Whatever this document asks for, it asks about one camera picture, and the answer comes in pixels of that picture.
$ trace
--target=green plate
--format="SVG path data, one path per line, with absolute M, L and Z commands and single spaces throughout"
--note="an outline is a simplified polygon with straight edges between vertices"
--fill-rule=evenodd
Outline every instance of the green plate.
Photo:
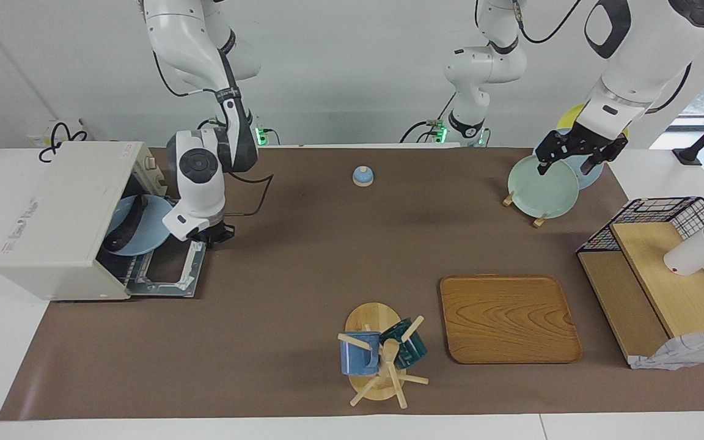
M 515 192 L 512 201 L 531 217 L 560 217 L 578 201 L 578 176 L 564 161 L 555 162 L 545 175 L 540 175 L 539 163 L 536 156 L 528 156 L 512 167 L 507 183 L 509 192 Z

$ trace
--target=white cloth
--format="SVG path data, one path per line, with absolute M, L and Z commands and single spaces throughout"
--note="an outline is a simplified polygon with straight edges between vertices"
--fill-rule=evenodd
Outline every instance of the white cloth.
M 654 356 L 629 356 L 629 366 L 637 369 L 678 370 L 704 363 L 704 332 L 693 332 L 668 340 Z

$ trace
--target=blue mug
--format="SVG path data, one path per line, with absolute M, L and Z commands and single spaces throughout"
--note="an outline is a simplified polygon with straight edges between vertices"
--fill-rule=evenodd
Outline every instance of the blue mug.
M 346 376 L 372 376 L 380 372 L 380 334 L 375 331 L 348 331 L 346 336 L 362 340 L 371 351 L 341 342 L 341 372 Z

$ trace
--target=mug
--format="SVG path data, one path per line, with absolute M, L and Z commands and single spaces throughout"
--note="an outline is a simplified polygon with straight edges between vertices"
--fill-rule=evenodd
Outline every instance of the mug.
M 402 342 L 402 340 L 400 340 L 410 326 L 411 318 L 405 318 L 405 320 L 402 320 L 387 329 L 379 337 L 380 343 L 385 343 L 388 339 L 395 339 L 398 341 L 398 356 L 396 356 L 396 361 L 394 363 L 396 368 L 399 370 L 406 370 L 428 354 L 428 348 L 426 348 L 425 344 L 422 343 L 422 339 L 420 339 L 420 335 L 418 335 L 417 332 L 411 334 L 411 337 L 407 340 L 407 342 Z
M 380 334 L 375 331 L 348 331 L 347 336 L 362 340 L 371 351 L 341 341 L 341 372 L 346 376 L 372 376 L 380 370 Z

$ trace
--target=white table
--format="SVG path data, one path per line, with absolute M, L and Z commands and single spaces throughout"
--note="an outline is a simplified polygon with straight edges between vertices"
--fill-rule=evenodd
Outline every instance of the white table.
M 355 145 L 355 147 L 379 147 Z M 36 150 L 0 150 L 0 244 L 48 165 Z M 612 170 L 629 198 L 704 197 L 704 171 L 669 151 L 624 151 Z M 0 407 L 47 303 L 0 276 Z M 0 438 L 360 438 L 374 427 L 414 438 L 704 438 L 704 412 L 525 414 L 512 416 L 371 416 L 307 419 L 57 420 L 0 423 Z

